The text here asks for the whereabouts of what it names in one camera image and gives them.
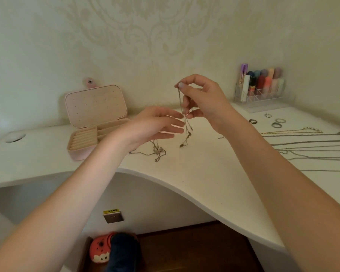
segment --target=wallpaper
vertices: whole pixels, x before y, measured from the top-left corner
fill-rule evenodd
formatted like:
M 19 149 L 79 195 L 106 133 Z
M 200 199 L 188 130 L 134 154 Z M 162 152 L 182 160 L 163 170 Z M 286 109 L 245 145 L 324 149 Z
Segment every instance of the wallpaper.
M 68 124 L 85 77 L 137 112 L 177 107 L 192 73 L 231 99 L 241 63 L 281 66 L 298 105 L 340 121 L 340 0 L 0 0 L 0 137 Z

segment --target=wall socket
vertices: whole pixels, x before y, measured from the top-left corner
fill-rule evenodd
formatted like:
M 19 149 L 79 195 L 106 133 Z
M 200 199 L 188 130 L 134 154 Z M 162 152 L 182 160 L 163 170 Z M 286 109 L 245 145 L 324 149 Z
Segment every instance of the wall socket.
M 124 220 L 119 209 L 103 211 L 103 217 L 107 223 L 122 222 Z

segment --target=blue denim pant leg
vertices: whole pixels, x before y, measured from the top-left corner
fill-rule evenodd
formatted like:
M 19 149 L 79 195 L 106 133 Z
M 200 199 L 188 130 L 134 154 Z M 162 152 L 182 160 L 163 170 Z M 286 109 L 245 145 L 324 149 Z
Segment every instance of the blue denim pant leg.
M 134 272 L 141 254 L 139 242 L 127 233 L 115 234 L 111 239 L 111 252 L 105 272 Z

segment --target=cartoon face on slipper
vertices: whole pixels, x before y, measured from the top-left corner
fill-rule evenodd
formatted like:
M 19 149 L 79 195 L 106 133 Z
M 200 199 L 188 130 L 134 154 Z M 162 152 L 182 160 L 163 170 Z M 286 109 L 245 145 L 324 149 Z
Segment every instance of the cartoon face on slipper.
M 105 263 L 109 260 L 109 253 L 111 251 L 107 239 L 109 235 L 95 238 L 90 246 L 90 258 L 95 263 Z

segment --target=silver ring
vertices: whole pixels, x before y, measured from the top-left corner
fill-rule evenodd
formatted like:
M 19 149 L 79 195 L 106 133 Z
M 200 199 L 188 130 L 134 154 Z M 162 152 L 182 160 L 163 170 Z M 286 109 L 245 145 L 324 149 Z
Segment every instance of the silver ring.
M 271 124 L 271 126 L 272 126 L 273 128 L 276 128 L 276 129 L 282 128 L 282 125 L 281 125 L 280 123 L 278 123 L 278 122 L 273 122 L 273 123 Z
M 275 121 L 276 121 L 277 123 L 286 123 L 286 120 L 283 119 L 283 118 L 276 118 Z

